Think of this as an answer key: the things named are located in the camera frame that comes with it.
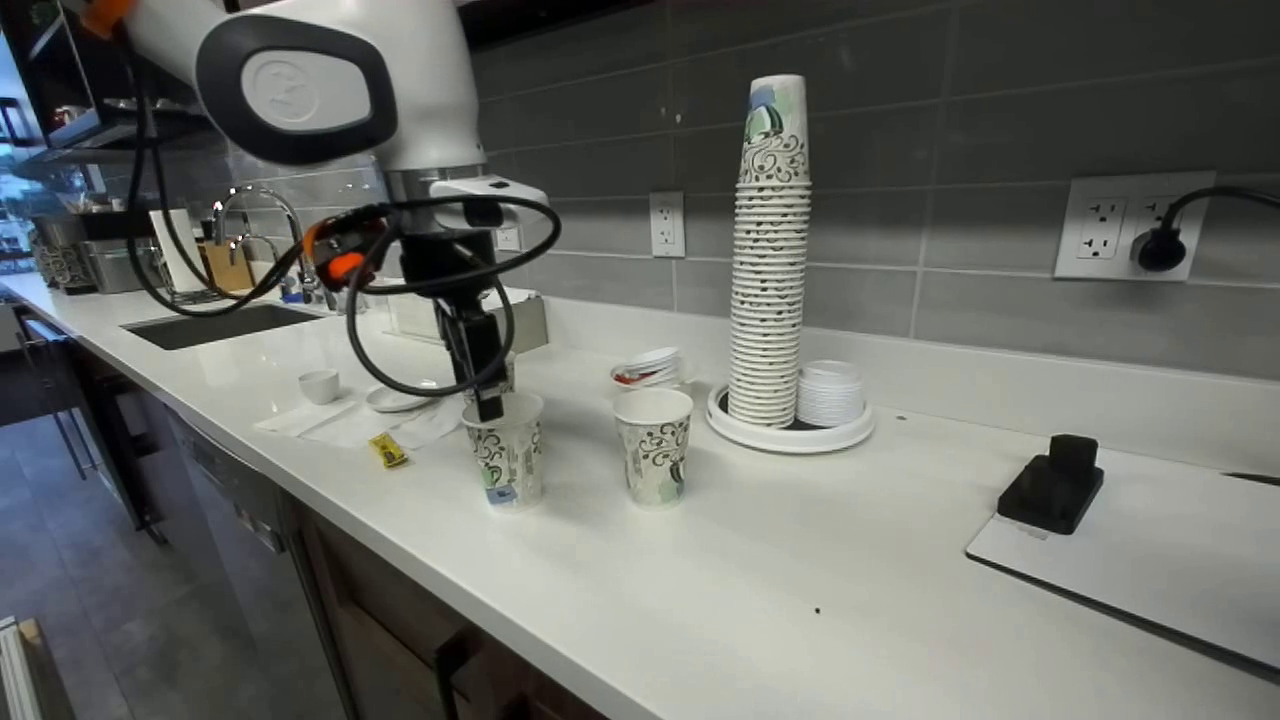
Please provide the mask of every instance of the cabinet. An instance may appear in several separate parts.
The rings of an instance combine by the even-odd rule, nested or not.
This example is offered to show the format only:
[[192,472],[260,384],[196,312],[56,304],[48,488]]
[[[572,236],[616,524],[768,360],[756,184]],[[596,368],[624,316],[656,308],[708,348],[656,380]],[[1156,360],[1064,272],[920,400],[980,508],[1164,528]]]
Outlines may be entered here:
[[356,716],[596,720],[588,704],[484,636],[388,560],[304,512],[320,604],[332,616]]
[[76,388],[84,396],[88,428],[104,448],[100,480],[120,500],[132,528],[152,532],[156,504],[136,464],[136,456],[152,448],[148,420],[144,420],[144,392],[80,344],[68,348],[68,360],[72,360]]
[[204,612],[216,616],[216,628],[236,632],[236,644],[248,648],[244,612],[232,596],[228,568],[188,476],[188,452],[172,412],[148,392],[128,392],[120,404],[140,436],[132,464],[148,492],[152,536],[176,556],[184,576],[196,580]]
[[300,548],[296,500],[188,432],[180,420],[172,428],[184,436],[200,516],[268,672],[272,716],[348,716],[332,664],[332,632],[320,616],[312,564]]

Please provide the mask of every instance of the floor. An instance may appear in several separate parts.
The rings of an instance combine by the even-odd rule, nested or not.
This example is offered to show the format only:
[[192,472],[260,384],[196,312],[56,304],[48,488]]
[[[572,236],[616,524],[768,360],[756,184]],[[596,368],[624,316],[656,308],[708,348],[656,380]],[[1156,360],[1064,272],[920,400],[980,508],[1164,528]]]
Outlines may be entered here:
[[48,416],[0,424],[0,616],[40,620],[80,720],[268,716],[252,640],[76,476]]

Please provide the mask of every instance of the wall tile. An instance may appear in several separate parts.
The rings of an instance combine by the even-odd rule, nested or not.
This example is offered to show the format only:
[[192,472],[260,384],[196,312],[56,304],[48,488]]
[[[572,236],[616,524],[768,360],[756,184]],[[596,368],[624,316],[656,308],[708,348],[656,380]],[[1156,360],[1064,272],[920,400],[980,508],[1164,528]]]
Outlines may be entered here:
[[484,100],[488,148],[572,144],[596,136],[660,132],[664,72],[624,72],[544,92]]
[[[808,260],[916,264],[924,192],[824,192],[812,200]],[[684,200],[688,256],[732,256],[732,196]]]
[[552,200],[564,236],[556,248],[648,256],[648,200]]
[[[1240,180],[1240,188],[1280,200],[1280,180]],[[1192,276],[1280,284],[1280,212],[1240,200],[1208,200]]]
[[852,24],[928,8],[940,0],[660,0],[668,4],[668,52],[752,44],[768,36]]
[[664,136],[496,152],[492,160],[520,184],[536,184],[552,196],[644,196],[676,188],[676,148]]
[[552,252],[512,272],[512,284],[544,296],[672,308],[672,260]]
[[1068,184],[940,188],[932,196],[928,268],[1052,272]]
[[936,164],[936,112],[900,108],[876,116],[832,116],[816,124],[816,184],[824,188],[892,188],[928,184]]
[[916,272],[808,268],[804,324],[908,336]]
[[948,12],[784,36],[736,52],[672,60],[672,124],[740,124],[756,76],[800,72],[808,112],[936,100]]
[[1280,168],[1280,64],[952,104],[944,184]]
[[676,312],[728,316],[732,260],[676,260]]
[[676,184],[684,192],[732,192],[740,176],[744,132],[704,128],[672,136]]
[[664,60],[664,4],[620,8],[584,24],[476,52],[480,96],[504,96]]
[[1280,376],[1280,292],[928,272],[916,336]]
[[[804,324],[904,336],[912,324],[916,272],[808,268]],[[680,260],[676,308],[728,316],[732,260]]]
[[960,4],[952,92],[1280,56],[1272,0],[976,0]]

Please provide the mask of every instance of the paper cup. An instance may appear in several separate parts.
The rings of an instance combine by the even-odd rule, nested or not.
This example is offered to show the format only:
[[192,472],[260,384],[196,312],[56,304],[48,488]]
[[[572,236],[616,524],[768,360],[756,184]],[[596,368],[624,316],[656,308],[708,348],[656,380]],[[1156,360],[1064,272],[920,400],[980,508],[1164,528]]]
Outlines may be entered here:
[[624,484],[636,504],[676,504],[684,496],[692,400],[676,388],[616,396],[624,436]]
[[464,416],[488,504],[512,508],[544,496],[540,412],[544,404],[532,392],[508,392],[500,420]]

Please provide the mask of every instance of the robotic arm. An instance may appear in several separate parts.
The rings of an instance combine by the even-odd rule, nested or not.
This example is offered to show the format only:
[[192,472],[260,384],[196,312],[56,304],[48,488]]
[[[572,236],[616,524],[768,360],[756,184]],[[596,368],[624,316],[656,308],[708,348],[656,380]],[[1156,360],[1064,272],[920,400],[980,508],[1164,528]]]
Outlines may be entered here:
[[[376,152],[392,204],[420,204],[400,220],[408,284],[432,288],[492,264],[488,228],[512,220],[488,216],[468,232],[424,200],[544,208],[544,192],[484,176],[476,80],[452,0],[280,0],[236,16],[208,0],[96,0],[88,20],[96,12],[124,16],[132,48],[192,84],[244,152],[272,164]],[[480,308],[488,288],[468,280],[424,292],[460,380],[500,364],[496,320]],[[500,416],[504,388],[508,372],[472,388],[480,420]]]
[[192,84],[212,124],[272,164],[376,148],[388,172],[472,172],[476,80],[452,0],[136,0],[140,56]]

